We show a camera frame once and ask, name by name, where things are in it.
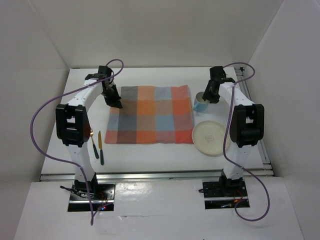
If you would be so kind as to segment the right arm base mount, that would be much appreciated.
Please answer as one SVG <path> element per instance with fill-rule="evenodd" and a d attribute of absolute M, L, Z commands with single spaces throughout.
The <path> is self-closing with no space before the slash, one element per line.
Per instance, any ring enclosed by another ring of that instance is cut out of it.
<path fill-rule="evenodd" d="M 203 194 L 206 210 L 232 209 L 236 204 L 238 208 L 250 207 L 246 184 L 243 180 L 231 187 L 222 186 L 220 181 L 204 181 L 198 192 Z"/>

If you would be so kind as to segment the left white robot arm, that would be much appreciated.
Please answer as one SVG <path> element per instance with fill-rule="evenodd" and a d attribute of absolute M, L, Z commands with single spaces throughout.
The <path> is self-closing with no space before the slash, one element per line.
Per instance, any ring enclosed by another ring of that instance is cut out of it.
<path fill-rule="evenodd" d="M 99 187 L 88 151 L 91 126 L 87 110 L 99 95 L 104 97 L 107 106 L 123 107 L 116 85 L 106 78 L 107 75 L 101 73 L 87 75 L 83 84 L 85 89 L 66 104 L 58 104 L 55 108 L 57 137 L 66 146 L 74 164 L 74 187 L 88 200 L 97 197 Z"/>

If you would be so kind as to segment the gold fork green handle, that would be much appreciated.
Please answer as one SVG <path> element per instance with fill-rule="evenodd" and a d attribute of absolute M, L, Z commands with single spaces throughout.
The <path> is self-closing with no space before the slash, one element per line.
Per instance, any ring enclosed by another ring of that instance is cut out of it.
<path fill-rule="evenodd" d="M 99 156 L 99 153 L 98 153 L 96 144 L 95 144 L 95 142 L 94 142 L 93 136 L 91 136 L 90 138 L 91 138 L 91 142 L 92 142 L 92 147 L 93 147 L 93 151 L 94 151 L 95 158 L 96 158 L 96 159 L 99 159 L 100 156 Z"/>

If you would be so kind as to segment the blue mug cream inside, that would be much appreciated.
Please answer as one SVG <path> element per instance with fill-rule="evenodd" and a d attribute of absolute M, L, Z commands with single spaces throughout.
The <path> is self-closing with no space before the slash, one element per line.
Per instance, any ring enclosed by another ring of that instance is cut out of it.
<path fill-rule="evenodd" d="M 201 91 L 201 92 L 198 92 L 195 96 L 194 105 L 193 105 L 193 110 L 195 112 L 198 112 L 198 113 L 204 112 L 207 109 L 208 105 L 210 104 L 208 100 L 203 99 L 203 95 L 204 95 L 204 92 Z"/>

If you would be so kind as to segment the cream round plate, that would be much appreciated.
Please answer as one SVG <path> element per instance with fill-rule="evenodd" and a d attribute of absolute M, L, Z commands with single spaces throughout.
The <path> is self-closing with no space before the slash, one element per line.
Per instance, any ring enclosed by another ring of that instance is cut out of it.
<path fill-rule="evenodd" d="M 191 138 L 201 153 L 220 156 L 223 154 L 225 133 L 226 127 L 219 122 L 205 120 L 193 128 Z"/>

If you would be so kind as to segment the gold knife green handle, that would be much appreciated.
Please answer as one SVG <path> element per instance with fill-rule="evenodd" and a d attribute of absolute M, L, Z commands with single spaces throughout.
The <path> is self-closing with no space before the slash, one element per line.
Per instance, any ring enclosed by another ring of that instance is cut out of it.
<path fill-rule="evenodd" d="M 100 151 L 100 164 L 103 166 L 105 164 L 105 161 L 104 161 L 101 131 L 98 132 L 98 147 Z"/>

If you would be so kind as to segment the checkered orange blue cloth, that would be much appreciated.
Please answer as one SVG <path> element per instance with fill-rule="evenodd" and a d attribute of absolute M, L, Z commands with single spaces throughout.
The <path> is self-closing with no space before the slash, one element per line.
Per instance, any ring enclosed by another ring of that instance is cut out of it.
<path fill-rule="evenodd" d="M 110 108 L 106 144 L 192 144 L 190 91 L 182 86 L 123 86 L 122 108 Z"/>

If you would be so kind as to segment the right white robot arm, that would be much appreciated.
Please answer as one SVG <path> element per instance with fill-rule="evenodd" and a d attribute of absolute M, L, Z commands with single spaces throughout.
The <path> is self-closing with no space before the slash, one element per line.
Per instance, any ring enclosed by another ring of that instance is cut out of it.
<path fill-rule="evenodd" d="M 217 104 L 222 98 L 230 107 L 226 136 L 233 142 L 234 150 L 231 156 L 223 153 L 227 163 L 218 182 L 220 194 L 230 196 L 242 188 L 249 155 L 264 136 L 265 109 L 248 99 L 228 77 L 209 80 L 202 98 L 211 104 Z"/>

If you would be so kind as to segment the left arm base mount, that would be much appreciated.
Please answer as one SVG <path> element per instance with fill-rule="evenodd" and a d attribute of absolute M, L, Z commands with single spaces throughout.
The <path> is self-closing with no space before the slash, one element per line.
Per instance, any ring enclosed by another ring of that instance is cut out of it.
<path fill-rule="evenodd" d="M 72 187 L 60 186 L 61 189 L 70 193 L 68 212 L 90 212 L 89 194 L 86 189 L 77 190 Z M 90 192 L 93 212 L 113 212 L 115 208 L 115 184 L 99 184 L 95 192 Z"/>

